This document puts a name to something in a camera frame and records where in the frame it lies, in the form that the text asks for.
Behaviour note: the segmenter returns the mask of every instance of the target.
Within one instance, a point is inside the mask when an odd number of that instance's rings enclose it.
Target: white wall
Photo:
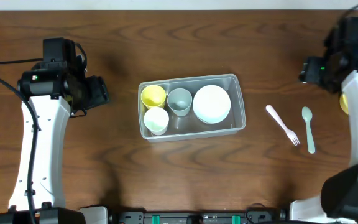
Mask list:
[[[349,9],[358,0],[0,0],[0,10]]]

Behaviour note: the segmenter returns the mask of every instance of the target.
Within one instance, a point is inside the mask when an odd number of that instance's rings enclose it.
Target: gray plastic container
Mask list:
[[[188,90],[192,97],[196,92],[206,85],[217,85],[222,87],[230,96],[231,108],[228,116],[217,124],[206,124],[200,121],[193,111],[193,105],[188,115],[179,117],[173,113],[165,100],[164,109],[168,112],[170,120],[167,132],[161,136],[153,135],[144,125],[143,117],[147,108],[140,99],[142,90],[149,85],[159,85],[164,88],[167,96],[176,88]],[[140,133],[144,139],[150,142],[179,141],[196,138],[207,138],[236,134],[246,126],[246,113],[244,101],[240,89],[239,80],[233,74],[208,75],[202,77],[177,78],[171,80],[160,80],[153,82],[143,82],[139,85],[138,92],[138,112]]]

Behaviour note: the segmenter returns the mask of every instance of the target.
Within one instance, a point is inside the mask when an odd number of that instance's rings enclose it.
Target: spoon bowl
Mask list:
[[[311,110],[307,106],[304,106],[302,108],[302,118],[304,119],[304,121],[310,122],[312,117],[313,114],[311,113]]]

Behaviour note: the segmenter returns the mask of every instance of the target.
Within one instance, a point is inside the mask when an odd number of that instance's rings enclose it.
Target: brown wooden surface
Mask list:
[[[347,167],[348,117],[338,97],[298,83],[339,11],[0,12],[0,60],[42,56],[42,39],[66,37],[88,55],[112,102],[69,120],[63,183],[67,207],[105,203],[147,210],[277,207],[319,194]],[[0,65],[16,85],[32,64]],[[150,144],[137,117],[140,83],[234,73],[247,126],[233,136]],[[265,112],[271,104],[302,145]],[[313,112],[317,153],[306,146],[301,109]],[[0,212],[13,192],[22,142],[21,103],[0,85]]]

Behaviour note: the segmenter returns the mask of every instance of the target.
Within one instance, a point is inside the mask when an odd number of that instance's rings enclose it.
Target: green tape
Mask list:
[[[152,224],[160,224],[160,216],[159,215],[153,215],[152,216]]]
[[[241,217],[239,215],[233,215],[233,224],[241,224]]]

